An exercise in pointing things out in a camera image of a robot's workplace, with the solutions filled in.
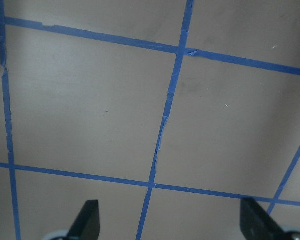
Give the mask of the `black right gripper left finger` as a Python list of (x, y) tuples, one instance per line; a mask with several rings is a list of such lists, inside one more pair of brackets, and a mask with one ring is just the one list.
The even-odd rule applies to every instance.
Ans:
[(67, 233), (66, 239), (97, 240), (100, 232), (99, 201), (87, 200)]

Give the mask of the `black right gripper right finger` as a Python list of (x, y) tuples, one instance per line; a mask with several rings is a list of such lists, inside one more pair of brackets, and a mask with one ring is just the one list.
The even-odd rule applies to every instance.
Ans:
[(254, 198), (240, 200), (241, 233), (246, 240), (284, 240), (286, 233)]

